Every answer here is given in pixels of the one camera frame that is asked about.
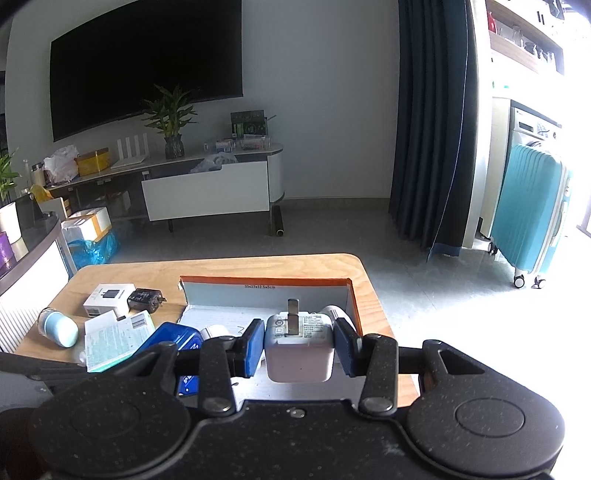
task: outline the turquoise suitcase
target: turquoise suitcase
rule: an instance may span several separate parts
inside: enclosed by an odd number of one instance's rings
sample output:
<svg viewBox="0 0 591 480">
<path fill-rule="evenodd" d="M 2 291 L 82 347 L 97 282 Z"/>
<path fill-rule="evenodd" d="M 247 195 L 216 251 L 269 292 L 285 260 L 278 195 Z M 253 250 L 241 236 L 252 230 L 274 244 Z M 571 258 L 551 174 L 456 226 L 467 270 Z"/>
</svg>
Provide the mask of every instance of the turquoise suitcase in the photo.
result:
<svg viewBox="0 0 591 480">
<path fill-rule="evenodd" d="M 526 145 L 511 150 L 489 253 L 500 250 L 515 267 L 517 288 L 527 274 L 535 275 L 538 288 L 545 284 L 569 208 L 571 177 L 564 162 L 546 151 Z"/>
</svg>

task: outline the green plant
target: green plant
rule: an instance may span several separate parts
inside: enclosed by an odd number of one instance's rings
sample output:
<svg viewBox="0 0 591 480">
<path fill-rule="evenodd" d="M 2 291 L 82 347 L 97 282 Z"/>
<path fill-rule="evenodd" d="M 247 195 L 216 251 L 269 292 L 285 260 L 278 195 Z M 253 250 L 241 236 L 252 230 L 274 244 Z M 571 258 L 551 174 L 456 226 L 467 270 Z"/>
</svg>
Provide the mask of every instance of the green plant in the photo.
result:
<svg viewBox="0 0 591 480">
<path fill-rule="evenodd" d="M 197 123 L 191 120 L 192 115 L 197 115 L 197 112 L 193 110 L 193 105 L 189 105 L 189 93 L 183 92 L 180 85 L 172 92 L 158 85 L 154 86 L 162 93 L 162 98 L 145 101 L 150 107 L 147 113 L 151 115 L 146 127 L 160 130 L 165 137 L 175 137 L 185 125 Z"/>
<path fill-rule="evenodd" d="M 14 179 L 20 177 L 18 173 L 13 172 L 10 168 L 10 161 L 13 156 L 14 153 L 6 153 L 0 157 L 0 199 L 2 205 L 4 205 L 10 189 L 16 185 Z"/>
</svg>

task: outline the baseboard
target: baseboard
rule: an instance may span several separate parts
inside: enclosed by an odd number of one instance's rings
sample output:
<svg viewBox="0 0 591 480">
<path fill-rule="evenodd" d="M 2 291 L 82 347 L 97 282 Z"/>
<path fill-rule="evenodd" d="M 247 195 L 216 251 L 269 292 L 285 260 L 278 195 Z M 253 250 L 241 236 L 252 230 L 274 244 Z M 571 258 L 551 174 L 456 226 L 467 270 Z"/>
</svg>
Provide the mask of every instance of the baseboard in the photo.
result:
<svg viewBox="0 0 591 480">
<path fill-rule="evenodd" d="M 309 198 L 284 199 L 281 208 L 312 210 L 312 209 L 383 209 L 388 210 L 388 198 Z"/>
</svg>

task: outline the black circular cover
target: black circular cover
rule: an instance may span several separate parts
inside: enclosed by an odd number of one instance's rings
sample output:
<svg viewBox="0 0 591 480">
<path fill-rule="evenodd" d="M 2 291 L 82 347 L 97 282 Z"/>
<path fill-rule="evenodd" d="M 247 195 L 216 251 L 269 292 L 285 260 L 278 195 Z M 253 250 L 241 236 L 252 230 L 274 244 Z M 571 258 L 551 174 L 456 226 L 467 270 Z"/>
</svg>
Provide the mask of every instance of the black circular cover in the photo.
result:
<svg viewBox="0 0 591 480">
<path fill-rule="evenodd" d="M 188 429 L 189 412 L 156 382 L 102 374 L 36 409 L 28 432 L 51 470 L 113 478 L 162 462 Z"/>
<path fill-rule="evenodd" d="M 510 477 L 553 464 L 564 420 L 545 398 L 496 372 L 450 375 L 412 404 L 407 432 L 456 472 Z"/>
</svg>

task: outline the black charger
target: black charger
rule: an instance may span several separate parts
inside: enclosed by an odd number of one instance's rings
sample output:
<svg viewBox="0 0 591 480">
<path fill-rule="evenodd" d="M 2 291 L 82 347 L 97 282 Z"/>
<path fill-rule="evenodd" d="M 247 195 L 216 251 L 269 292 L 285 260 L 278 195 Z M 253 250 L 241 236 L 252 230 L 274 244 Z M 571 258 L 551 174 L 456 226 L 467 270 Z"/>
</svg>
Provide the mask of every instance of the black charger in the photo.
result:
<svg viewBox="0 0 591 480">
<path fill-rule="evenodd" d="M 147 310 L 148 313 L 154 313 L 166 299 L 162 296 L 160 290 L 151 288 L 136 288 L 127 299 L 127 305 L 134 310 Z"/>
</svg>

